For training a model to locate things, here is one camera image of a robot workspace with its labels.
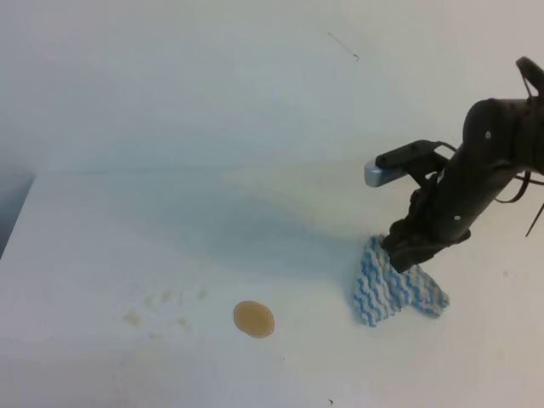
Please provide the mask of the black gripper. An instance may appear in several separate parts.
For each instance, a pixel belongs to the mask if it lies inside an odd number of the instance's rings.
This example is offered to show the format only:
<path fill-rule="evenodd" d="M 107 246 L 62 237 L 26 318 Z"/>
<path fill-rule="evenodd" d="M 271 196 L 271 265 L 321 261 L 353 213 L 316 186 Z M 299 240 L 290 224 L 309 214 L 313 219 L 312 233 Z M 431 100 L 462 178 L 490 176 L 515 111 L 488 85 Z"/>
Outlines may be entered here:
<path fill-rule="evenodd" d="M 394 222 L 383 239 L 394 268 L 407 271 L 446 245 L 466 240 L 476 218 L 520 170 L 491 148 L 460 147 L 439 176 L 422 189 L 410 218 Z"/>

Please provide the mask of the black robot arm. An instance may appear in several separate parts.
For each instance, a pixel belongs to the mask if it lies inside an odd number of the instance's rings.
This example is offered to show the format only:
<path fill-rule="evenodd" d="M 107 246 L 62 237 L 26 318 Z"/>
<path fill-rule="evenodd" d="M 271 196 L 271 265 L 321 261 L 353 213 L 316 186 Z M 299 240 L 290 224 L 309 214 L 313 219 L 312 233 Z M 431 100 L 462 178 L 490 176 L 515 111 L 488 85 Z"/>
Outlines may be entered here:
<path fill-rule="evenodd" d="M 515 179 L 543 172 L 543 70 L 526 56 L 516 62 L 525 99 L 485 99 L 468 111 L 462 143 L 451 158 L 439 143 L 418 140 L 376 159 L 379 169 L 410 175 L 419 185 L 405 218 L 393 223 L 382 247 L 404 272 L 466 241 L 478 216 Z"/>

